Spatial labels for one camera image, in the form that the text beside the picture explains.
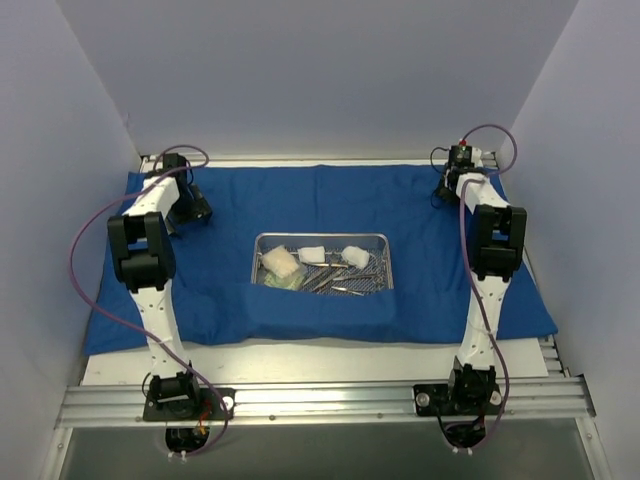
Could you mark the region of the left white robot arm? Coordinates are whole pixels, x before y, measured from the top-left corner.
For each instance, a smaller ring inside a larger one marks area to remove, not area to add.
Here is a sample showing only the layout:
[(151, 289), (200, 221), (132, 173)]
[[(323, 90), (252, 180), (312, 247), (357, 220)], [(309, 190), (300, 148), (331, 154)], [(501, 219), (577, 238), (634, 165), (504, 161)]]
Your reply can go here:
[(203, 401), (172, 304), (177, 263), (171, 236), (177, 226), (206, 224), (211, 216), (189, 161), (169, 149), (147, 173), (134, 203), (107, 221), (115, 276), (134, 301), (151, 354), (147, 401), (179, 419), (194, 417)]

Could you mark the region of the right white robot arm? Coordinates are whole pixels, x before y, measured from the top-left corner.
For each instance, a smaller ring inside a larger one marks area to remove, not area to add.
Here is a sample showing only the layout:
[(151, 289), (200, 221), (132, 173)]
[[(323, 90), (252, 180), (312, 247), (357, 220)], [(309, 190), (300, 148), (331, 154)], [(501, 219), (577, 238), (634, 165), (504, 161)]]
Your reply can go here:
[(496, 366), (505, 364), (496, 336), (507, 290), (522, 265), (527, 211), (495, 189), (480, 150), (461, 140), (448, 149), (436, 195), (458, 209), (463, 268), (470, 300), (463, 340), (444, 400), (464, 413), (479, 400), (501, 400)]

